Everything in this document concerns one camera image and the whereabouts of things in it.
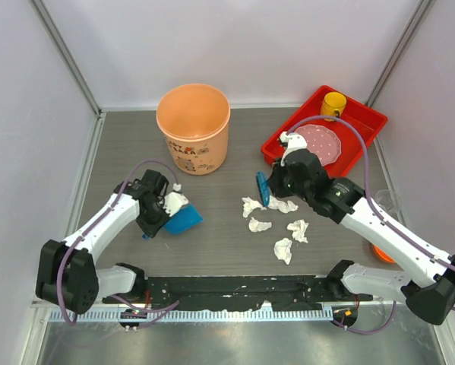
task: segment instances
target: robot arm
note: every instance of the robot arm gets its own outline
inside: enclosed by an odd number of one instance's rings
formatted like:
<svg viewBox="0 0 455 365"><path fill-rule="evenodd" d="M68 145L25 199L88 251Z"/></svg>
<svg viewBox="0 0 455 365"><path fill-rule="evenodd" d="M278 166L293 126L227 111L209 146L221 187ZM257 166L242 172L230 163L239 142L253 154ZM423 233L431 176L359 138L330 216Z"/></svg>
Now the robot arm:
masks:
<svg viewBox="0 0 455 365"><path fill-rule="evenodd" d="M128 182L114 205L120 186L77 232L61 242L50 240L43 246L36 281L36 295L39 298L58 303L58 267L65 252L77 239L81 241L75 247L63 275L62 292L67 309L83 314L97 297L121 293L134 298L143 294L145 283L141 269L117 264L112 268L96 270L95 264L107 245L126 225L136 221L146 235L155 237L158 230L188 204L188 200L178 184L174 184L173 190L165 195L168 180L153 170L147 170L142 179Z"/></svg>
<svg viewBox="0 0 455 365"><path fill-rule="evenodd" d="M284 132L280 141L286 148L285 154L274 162L267 181L273 195L298 196L317 214L375 244L403 269L366 268L343 260L328 275L334 293L372 294L406 303L421 319L440 325L455 304L455 273L435 259L455 265L455 255L432 246L382 210L383 220L375 216L364 190L347 178L331 179L317 156L307 149L302 136ZM423 255L388 224L412 238L433 257Z"/></svg>

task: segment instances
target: yellow mug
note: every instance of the yellow mug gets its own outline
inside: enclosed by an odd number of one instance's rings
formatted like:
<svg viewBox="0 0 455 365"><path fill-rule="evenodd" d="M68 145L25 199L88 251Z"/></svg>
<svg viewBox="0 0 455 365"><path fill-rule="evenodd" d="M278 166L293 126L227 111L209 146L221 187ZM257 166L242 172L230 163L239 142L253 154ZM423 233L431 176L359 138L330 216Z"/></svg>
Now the yellow mug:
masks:
<svg viewBox="0 0 455 365"><path fill-rule="evenodd" d="M321 104L321 116L336 116L342 115L343 110L347 105L347 99L341 93L332 92L327 93L324 97L324 102Z"/></svg>

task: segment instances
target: pink plate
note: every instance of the pink plate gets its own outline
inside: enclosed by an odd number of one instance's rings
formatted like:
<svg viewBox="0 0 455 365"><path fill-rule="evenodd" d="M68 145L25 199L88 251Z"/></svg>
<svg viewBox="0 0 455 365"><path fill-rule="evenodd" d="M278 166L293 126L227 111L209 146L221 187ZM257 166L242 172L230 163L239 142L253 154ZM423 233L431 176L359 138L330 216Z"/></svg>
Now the pink plate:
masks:
<svg viewBox="0 0 455 365"><path fill-rule="evenodd" d="M295 130L307 144L307 149L316 154L321 166L334 163L342 153L342 142L337 135L322 125L307 124Z"/></svg>

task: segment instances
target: gray floor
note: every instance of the gray floor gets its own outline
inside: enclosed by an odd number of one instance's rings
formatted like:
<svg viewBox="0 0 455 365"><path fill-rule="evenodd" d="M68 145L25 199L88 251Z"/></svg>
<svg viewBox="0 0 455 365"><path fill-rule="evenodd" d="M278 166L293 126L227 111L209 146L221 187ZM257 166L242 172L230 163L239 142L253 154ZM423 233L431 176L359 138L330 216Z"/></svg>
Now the gray floor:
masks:
<svg viewBox="0 0 455 365"><path fill-rule="evenodd" d="M377 328L389 312L388 306L365 306L357 326ZM115 323L84 323L74 328L52 323L38 364L444 363L431 326L401 306L387 329L370 336L354 335L328 322L158 323L137 333L119 333L119 328Z"/></svg>
<svg viewBox="0 0 455 365"><path fill-rule="evenodd" d="M185 195L204 217L204 222L180 236L160 231L149 241L141 238L136 224L126 227L102 254L99 267L126 262L147 275L294 275L326 274L341 259L362 265L391 267L379 262L361 237L317 216L301 201L297 212L254 211L260 221L272 221L273 228L251 233L242 217L242 197L258 198L255 174L270 168L260 153L261 145L294 109L234 109L230 122L226 162L214 173L191 176L180 172ZM386 183L374 147L370 148L370 186L375 193ZM155 112L108 113L81 216L85 223L103 206L114 187L138 162L159 158L174 163L159 131ZM160 171L169 176L161 167ZM359 161L349 178L362 184ZM308 244L293 243L290 265L278 261L273 245L290 237L286 225L305 219Z"/></svg>

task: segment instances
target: orange bucket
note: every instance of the orange bucket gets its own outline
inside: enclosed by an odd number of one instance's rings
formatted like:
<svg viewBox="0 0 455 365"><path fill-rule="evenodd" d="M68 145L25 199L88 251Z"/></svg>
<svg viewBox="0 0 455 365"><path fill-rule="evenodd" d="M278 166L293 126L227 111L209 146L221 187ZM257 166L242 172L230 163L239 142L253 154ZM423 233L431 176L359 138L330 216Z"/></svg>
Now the orange bucket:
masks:
<svg viewBox="0 0 455 365"><path fill-rule="evenodd" d="M156 121L180 170L205 175L227 155L230 105L215 87L187 84L168 92L158 104Z"/></svg>

